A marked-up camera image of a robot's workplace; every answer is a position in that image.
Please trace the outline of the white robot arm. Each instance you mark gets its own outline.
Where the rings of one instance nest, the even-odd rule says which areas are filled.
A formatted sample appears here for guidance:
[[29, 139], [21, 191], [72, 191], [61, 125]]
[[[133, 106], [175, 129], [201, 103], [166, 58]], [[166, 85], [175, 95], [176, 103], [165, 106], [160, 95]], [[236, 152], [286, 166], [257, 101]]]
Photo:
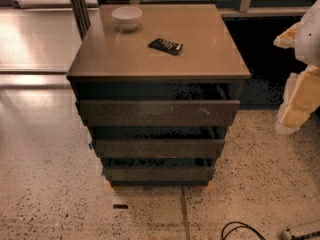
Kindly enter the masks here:
[[320, 107], [320, 0], [298, 23], [277, 36], [273, 44], [293, 48], [295, 58], [307, 65], [301, 73], [290, 74], [277, 113], [276, 132], [291, 135]]

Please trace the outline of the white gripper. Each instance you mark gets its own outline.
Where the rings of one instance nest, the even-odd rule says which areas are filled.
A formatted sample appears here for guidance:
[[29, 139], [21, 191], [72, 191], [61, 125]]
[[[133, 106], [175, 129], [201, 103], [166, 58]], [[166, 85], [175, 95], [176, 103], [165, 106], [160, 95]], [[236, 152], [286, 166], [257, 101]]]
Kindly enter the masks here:
[[[278, 35], [273, 44], [288, 49], [295, 47], [299, 24], [295, 23]], [[320, 106], [320, 67], [309, 65], [298, 76], [291, 73], [286, 81], [283, 102], [277, 112], [275, 131], [281, 135], [297, 132], [309, 119], [308, 112]]]

